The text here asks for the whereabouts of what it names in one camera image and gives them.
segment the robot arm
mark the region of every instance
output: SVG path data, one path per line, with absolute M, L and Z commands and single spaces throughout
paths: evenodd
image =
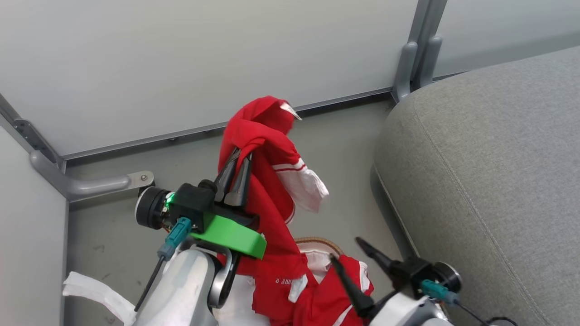
M 216 326 L 211 308 L 225 304 L 241 255 L 263 257 L 266 240 L 256 232 L 259 217 L 245 212 L 251 155 L 244 158 L 233 180 L 239 154 L 234 150 L 214 182 L 202 180 L 197 187 L 184 183 L 176 192 L 153 186 L 140 194 L 135 208 L 138 224 L 163 228 L 169 234 L 157 252 L 159 264 L 135 308 L 139 311 L 136 326 Z M 339 261 L 331 258 L 353 309 L 370 326 L 453 326 L 438 304 L 458 300 L 461 278 L 451 266 L 420 258 L 391 260 L 363 239 L 356 241 L 389 276 L 395 289 L 375 303 L 353 285 Z M 225 264 L 207 251 L 224 254 Z M 170 259 L 141 309 L 161 263 Z

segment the gray bracket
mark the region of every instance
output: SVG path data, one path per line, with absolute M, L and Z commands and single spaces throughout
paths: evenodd
M 16 118 L 12 121 L 12 126 L 34 150 L 40 151 L 48 160 L 56 164 L 59 168 L 63 166 L 63 159 L 28 120 Z
M 395 74 L 392 92 L 395 102 L 408 96 L 412 90 L 433 82 L 433 72 L 443 42 L 443 38 L 435 33 L 446 4 L 447 0 L 418 1 L 409 39 L 403 46 Z
M 147 187 L 154 180 L 153 173 L 141 171 L 128 175 L 111 176 L 95 180 L 77 180 L 63 174 L 40 151 L 30 152 L 30 163 L 69 202 L 80 201 L 121 190 Z
M 416 54 L 416 42 L 409 42 L 403 46 L 397 66 L 397 72 L 395 73 L 395 82 L 393 84 L 392 92 L 393 98 L 397 103 L 411 94 L 411 73 Z
M 443 38 L 438 35 L 429 38 L 425 47 L 425 54 L 419 63 L 417 74 L 413 79 L 414 88 L 418 89 L 433 83 L 435 64 L 437 64 L 437 58 L 439 57 L 439 50 L 441 50 L 442 43 Z

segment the white fabric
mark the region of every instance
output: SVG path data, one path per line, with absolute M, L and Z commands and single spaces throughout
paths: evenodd
M 336 319 L 334 324 L 332 324 L 332 326 L 340 326 L 342 324 L 342 322 L 345 320 L 346 315 L 349 313 L 350 309 L 352 309 L 352 308 L 353 308 L 353 305 L 350 305 L 348 308 L 346 308 L 346 310 L 344 310 L 342 312 L 342 314 L 340 314 L 338 316 L 338 318 Z
M 280 108 L 284 111 L 288 111 L 290 113 L 292 113 L 292 115 L 298 119 L 298 120 L 302 120 L 302 118 L 300 116 L 298 116 L 298 113 L 296 113 L 296 111 L 294 111 L 294 109 L 290 106 L 290 104 L 288 103 L 284 103 L 282 105 L 280 105 Z
M 235 276 L 226 304 L 221 309 L 213 310 L 219 326 L 270 326 L 268 317 L 252 310 L 255 289 L 252 277 Z
M 63 295 L 82 296 L 103 304 L 113 315 L 131 326 L 135 322 L 135 306 L 100 281 L 72 271 L 64 280 Z
M 371 280 L 368 279 L 368 273 L 367 273 L 368 266 L 367 266 L 367 264 L 365 264 L 363 262 L 358 262 L 358 264 L 361 266 L 360 284 L 361 284 L 361 290 L 364 292 L 371 287 Z
M 308 211 L 318 212 L 322 199 L 328 196 L 328 189 L 301 158 L 296 164 L 272 167 L 295 203 Z
M 290 287 L 290 293 L 288 294 L 288 301 L 296 303 L 302 291 L 306 288 L 308 284 L 308 277 L 306 274 L 302 275 L 301 278 L 292 280 L 292 286 Z
M 308 259 L 308 269 L 312 271 L 314 279 L 320 283 L 326 276 L 326 273 L 330 269 L 330 257 L 329 253 L 318 250 L 308 250 L 301 252 L 306 254 L 306 259 Z

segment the green led light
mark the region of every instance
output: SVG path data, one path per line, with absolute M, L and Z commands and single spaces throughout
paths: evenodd
M 165 207 L 167 207 L 167 209 L 169 209 L 169 204 L 173 201 L 173 196 L 175 196 L 175 193 L 169 193 L 167 197 L 165 197 Z

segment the gray sofa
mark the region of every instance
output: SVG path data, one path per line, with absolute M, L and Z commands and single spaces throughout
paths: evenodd
M 580 325 L 580 47 L 412 93 L 375 168 L 413 249 L 459 271 L 467 306 Z

